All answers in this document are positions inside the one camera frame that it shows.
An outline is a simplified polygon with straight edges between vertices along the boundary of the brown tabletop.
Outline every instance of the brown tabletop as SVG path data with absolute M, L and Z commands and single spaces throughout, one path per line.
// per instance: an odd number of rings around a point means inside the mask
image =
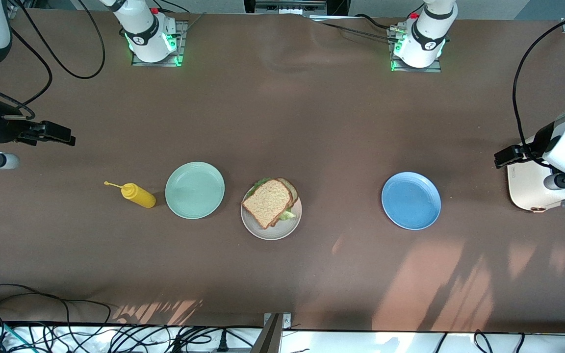
M 97 68 L 85 13 L 31 13 L 65 65 Z M 442 73 L 412 74 L 390 71 L 385 43 L 295 15 L 207 14 L 181 68 L 131 67 L 114 15 L 94 16 L 101 74 L 75 79 L 48 58 L 53 85 L 31 105 L 70 127 L 76 147 L 0 145 L 22 159 L 0 172 L 0 282 L 114 304 L 115 322 L 259 324 L 291 311 L 300 328 L 565 331 L 565 210 L 522 212 L 493 166 L 517 142 L 515 68 L 552 23 L 457 21 Z M 13 26 L 47 58 L 22 14 Z M 15 40 L 0 90 L 23 100 L 46 79 Z M 527 136 L 565 111 L 565 34 L 534 50 L 518 89 Z M 190 161 L 226 181 L 221 206 L 196 221 L 162 196 Z M 403 171 L 442 196 L 426 230 L 395 226 L 381 207 Z M 300 191 L 302 221 L 280 241 L 253 237 L 239 215 L 263 177 Z M 137 183 L 159 205 L 125 201 L 104 180 Z M 0 313 L 64 320 L 45 300 Z M 72 320 L 102 314 L 81 306 Z

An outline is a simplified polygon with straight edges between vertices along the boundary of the white floor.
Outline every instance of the white floor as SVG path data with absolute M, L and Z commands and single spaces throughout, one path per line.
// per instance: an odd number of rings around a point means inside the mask
M 156 330 L 155 327 L 147 328 L 140 331 L 137 339 L 143 339 L 146 335 Z M 42 340 L 43 329 L 41 327 L 33 327 L 34 339 Z M 88 338 L 85 333 L 95 333 L 100 330 L 99 334 L 89 339 L 83 346 L 90 353 L 105 353 L 108 351 L 110 342 L 121 343 L 117 349 L 120 352 L 128 352 L 135 344 L 134 340 L 125 339 L 117 330 L 119 327 L 105 327 L 99 329 L 97 327 L 74 327 L 72 331 L 77 332 L 76 339 L 81 342 Z M 167 330 L 161 330 L 144 340 L 145 343 L 159 344 L 155 346 L 137 347 L 131 353 L 163 353 L 168 342 L 171 342 L 178 332 L 179 327 L 171 327 Z M 256 341 L 260 329 L 256 328 L 231 328 L 230 331 L 243 337 L 249 342 Z M 62 335 L 68 333 L 67 327 L 57 327 L 55 333 Z M 4 340 L 4 346 L 10 347 L 20 346 L 23 340 L 31 342 L 27 327 L 14 329 L 14 333 L 8 334 Z M 211 333 L 212 340 L 206 344 L 190 344 L 188 351 L 210 352 L 219 345 L 221 331 Z M 520 335 L 511 333 L 486 333 L 491 347 L 496 353 L 514 353 Z M 433 353 L 437 348 L 437 344 L 442 337 L 442 333 L 415 333 L 415 332 L 345 332 L 345 331 L 285 331 L 282 335 L 281 353 L 298 353 L 306 351 L 307 353 Z M 228 346 L 230 348 L 248 347 L 244 342 L 236 339 L 231 335 L 227 335 Z M 77 344 L 71 338 L 71 335 L 63 337 L 63 341 L 68 342 L 71 348 L 77 347 Z M 116 351 L 117 344 L 113 344 L 113 351 Z M 479 337 L 479 344 L 484 347 L 484 340 Z M 39 344 L 38 347 L 46 348 L 45 344 Z M 27 348 L 18 350 L 25 353 L 44 352 L 39 349 L 34 351 Z M 64 344 L 56 342 L 53 347 L 54 353 L 67 353 L 71 351 Z M 472 333 L 450 333 L 441 346 L 442 353 L 480 353 L 478 348 L 473 344 Z M 521 353 L 565 353 L 565 335 L 526 335 L 524 345 L 520 349 Z M 84 350 L 77 349 L 72 353 L 84 353 Z

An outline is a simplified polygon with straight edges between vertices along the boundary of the sandwich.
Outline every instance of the sandwich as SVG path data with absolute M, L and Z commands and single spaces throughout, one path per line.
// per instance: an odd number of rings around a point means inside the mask
M 291 208 L 298 201 L 298 190 L 285 178 L 265 178 L 254 184 L 243 201 L 243 207 L 263 229 L 278 221 L 296 217 Z

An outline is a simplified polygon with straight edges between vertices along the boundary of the green plate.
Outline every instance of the green plate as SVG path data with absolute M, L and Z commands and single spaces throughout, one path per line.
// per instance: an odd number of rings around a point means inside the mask
M 191 162 L 176 169 L 165 187 L 165 200 L 173 213 L 198 219 L 213 213 L 224 198 L 224 178 L 217 168 Z

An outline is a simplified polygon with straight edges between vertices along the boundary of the yellow squeeze bottle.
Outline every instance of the yellow squeeze bottle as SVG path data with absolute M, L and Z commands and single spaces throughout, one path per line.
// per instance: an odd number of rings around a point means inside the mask
M 130 200 L 137 205 L 141 205 L 145 208 L 152 208 L 156 204 L 156 198 L 154 195 L 150 194 L 143 188 L 139 187 L 134 183 L 127 183 L 124 185 L 116 185 L 113 183 L 108 183 L 104 181 L 104 185 L 112 185 L 113 187 L 118 187 L 121 189 L 121 195 L 126 199 Z

